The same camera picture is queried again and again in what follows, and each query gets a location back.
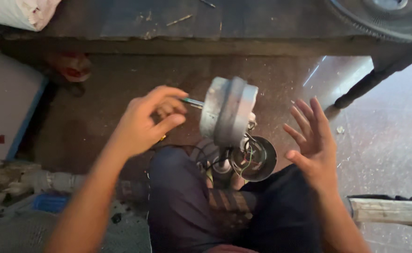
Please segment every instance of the dirty floor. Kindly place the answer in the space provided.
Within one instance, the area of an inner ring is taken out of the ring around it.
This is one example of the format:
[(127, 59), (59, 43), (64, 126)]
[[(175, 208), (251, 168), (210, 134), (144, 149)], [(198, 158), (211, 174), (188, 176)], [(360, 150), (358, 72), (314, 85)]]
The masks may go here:
[[(317, 96), (332, 105), (371, 71), (369, 57), (173, 57), (91, 55), (92, 76), (86, 93), (73, 97), (59, 90), (34, 138), (36, 162), (54, 171), (86, 173), (119, 122), (128, 102), (158, 85), (184, 89), (203, 100), (211, 80), (239, 76), (259, 87), (253, 135), (271, 141), (278, 154), (276, 169), (289, 162), (283, 154), (296, 149), (282, 130), (292, 101)], [(341, 111), (327, 110), (338, 144), (339, 187), (343, 196), (377, 193), (412, 196), (412, 66), (395, 73)], [(200, 112), (190, 108), (186, 123), (165, 143), (194, 145), (200, 139)], [(344, 128), (343, 134), (336, 129)], [(142, 178), (151, 153), (133, 158), (125, 178)], [(412, 252), (412, 228), (363, 223), (361, 230), (374, 252)]]

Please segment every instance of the forearm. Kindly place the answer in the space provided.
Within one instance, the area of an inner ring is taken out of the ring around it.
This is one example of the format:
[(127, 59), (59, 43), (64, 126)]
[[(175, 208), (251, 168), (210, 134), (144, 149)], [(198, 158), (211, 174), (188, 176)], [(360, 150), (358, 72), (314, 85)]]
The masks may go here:
[(46, 253), (96, 252), (108, 225), (115, 183), (124, 159), (106, 147), (81, 189), (64, 209)]
[(319, 193), (318, 199), (325, 239), (338, 252), (371, 252), (359, 229), (349, 216), (338, 192)]

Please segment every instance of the white bag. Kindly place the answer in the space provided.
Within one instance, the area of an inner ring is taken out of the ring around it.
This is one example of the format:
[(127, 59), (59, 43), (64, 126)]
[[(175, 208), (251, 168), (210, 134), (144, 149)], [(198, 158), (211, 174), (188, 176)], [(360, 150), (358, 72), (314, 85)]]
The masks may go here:
[(0, 24), (40, 31), (61, 0), (0, 0)]

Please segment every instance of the right hand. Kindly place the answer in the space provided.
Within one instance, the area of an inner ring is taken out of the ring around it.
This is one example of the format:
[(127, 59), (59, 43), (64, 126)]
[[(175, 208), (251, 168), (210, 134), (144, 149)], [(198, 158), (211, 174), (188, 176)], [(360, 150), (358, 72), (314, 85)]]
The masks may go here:
[(303, 134), (287, 124), (283, 126), (284, 131), (295, 139), (301, 150), (301, 153), (295, 150), (288, 151), (286, 158), (301, 169), (310, 186), (319, 195), (335, 194), (338, 193), (335, 165), (337, 145), (317, 98), (312, 98), (310, 103), (312, 108), (303, 100), (295, 102), (306, 118), (296, 107), (291, 108), (291, 114)]
[[(148, 95), (133, 99), (107, 147), (124, 160), (147, 151), (168, 131), (184, 123), (187, 110), (178, 98), (185, 97), (187, 93), (180, 89), (159, 86)], [(155, 111), (163, 118), (158, 124), (150, 117)]]

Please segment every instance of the fan guard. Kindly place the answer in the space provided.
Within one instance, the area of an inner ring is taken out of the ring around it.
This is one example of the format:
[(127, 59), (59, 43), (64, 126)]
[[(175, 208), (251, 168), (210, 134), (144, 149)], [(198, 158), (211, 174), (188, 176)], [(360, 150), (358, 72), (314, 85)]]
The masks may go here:
[(412, 0), (326, 0), (342, 20), (377, 37), (412, 42)]

